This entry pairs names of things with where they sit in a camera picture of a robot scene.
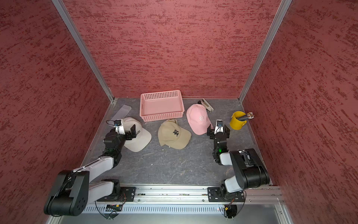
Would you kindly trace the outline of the cream baseball cap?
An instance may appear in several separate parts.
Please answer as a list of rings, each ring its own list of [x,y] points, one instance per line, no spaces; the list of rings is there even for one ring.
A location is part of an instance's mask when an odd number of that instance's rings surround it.
[[[136,138],[132,140],[127,140],[124,144],[124,146],[132,151],[132,152],[139,152],[143,150],[151,141],[152,135],[142,127],[142,124],[131,117],[127,117],[123,119],[123,126],[124,130],[126,132],[129,132],[131,130],[131,127],[135,125],[135,131],[136,131]]]

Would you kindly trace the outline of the pink baseball cap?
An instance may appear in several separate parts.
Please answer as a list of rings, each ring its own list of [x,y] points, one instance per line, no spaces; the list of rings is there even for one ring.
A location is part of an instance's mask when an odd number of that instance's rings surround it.
[[[206,108],[201,104],[193,104],[186,111],[189,126],[196,135],[207,134],[207,129],[213,127]]]

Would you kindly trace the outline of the beige cap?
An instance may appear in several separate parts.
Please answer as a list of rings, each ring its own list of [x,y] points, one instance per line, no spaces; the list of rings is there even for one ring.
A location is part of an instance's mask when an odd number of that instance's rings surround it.
[[[158,129],[160,146],[168,146],[177,150],[184,149],[191,140],[192,134],[178,125],[177,120],[169,119]]]

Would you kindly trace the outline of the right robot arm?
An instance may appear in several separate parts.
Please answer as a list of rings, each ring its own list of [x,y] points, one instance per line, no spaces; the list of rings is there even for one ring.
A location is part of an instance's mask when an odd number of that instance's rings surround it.
[[[215,128],[208,126],[207,136],[213,140],[214,161],[221,166],[231,166],[234,171],[234,176],[224,180],[219,188],[208,189],[210,200],[238,201],[244,197],[244,190],[270,183],[269,173],[254,149],[228,150],[230,129],[221,120]]]

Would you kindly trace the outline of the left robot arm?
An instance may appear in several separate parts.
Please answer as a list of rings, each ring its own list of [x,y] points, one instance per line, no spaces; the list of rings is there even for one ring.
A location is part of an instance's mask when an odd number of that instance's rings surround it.
[[[54,217],[78,216],[89,203],[105,197],[112,200],[120,198],[118,180],[108,179],[99,183],[93,183],[93,180],[119,164],[124,144],[137,137],[136,129],[136,125],[132,125],[125,131],[124,121],[116,120],[114,128],[103,140],[105,150],[102,155],[87,165],[63,170],[57,175],[44,205],[44,214]]]

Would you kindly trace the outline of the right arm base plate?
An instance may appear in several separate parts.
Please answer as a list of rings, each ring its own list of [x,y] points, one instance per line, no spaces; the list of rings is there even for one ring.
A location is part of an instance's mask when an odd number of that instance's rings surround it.
[[[244,202],[245,195],[243,191],[229,193],[223,187],[208,187],[209,202]]]

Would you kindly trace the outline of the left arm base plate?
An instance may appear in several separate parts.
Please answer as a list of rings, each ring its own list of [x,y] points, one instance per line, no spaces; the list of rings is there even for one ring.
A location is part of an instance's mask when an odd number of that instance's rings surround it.
[[[136,187],[120,187],[105,197],[100,198],[97,202],[133,202]]]

